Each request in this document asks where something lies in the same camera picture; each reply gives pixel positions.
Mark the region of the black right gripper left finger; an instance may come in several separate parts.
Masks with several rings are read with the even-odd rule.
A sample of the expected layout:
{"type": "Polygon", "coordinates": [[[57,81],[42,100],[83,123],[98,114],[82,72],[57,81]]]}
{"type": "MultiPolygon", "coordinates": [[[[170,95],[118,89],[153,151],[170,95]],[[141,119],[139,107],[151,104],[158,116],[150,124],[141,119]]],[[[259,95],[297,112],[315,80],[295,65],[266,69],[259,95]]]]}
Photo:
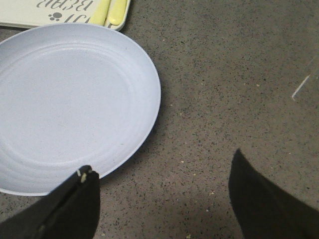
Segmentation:
{"type": "Polygon", "coordinates": [[[100,216],[100,180],[85,165],[0,225],[2,239],[91,239],[100,216]]]}

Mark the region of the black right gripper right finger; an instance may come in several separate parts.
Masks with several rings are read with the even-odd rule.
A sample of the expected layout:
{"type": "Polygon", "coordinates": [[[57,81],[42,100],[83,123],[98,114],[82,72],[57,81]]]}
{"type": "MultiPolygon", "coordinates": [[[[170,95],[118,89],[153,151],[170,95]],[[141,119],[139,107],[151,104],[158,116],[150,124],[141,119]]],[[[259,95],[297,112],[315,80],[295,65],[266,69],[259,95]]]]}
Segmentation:
{"type": "Polygon", "coordinates": [[[319,212],[265,178],[236,150],[228,182],[232,209],[246,239],[317,239],[319,212]]]}

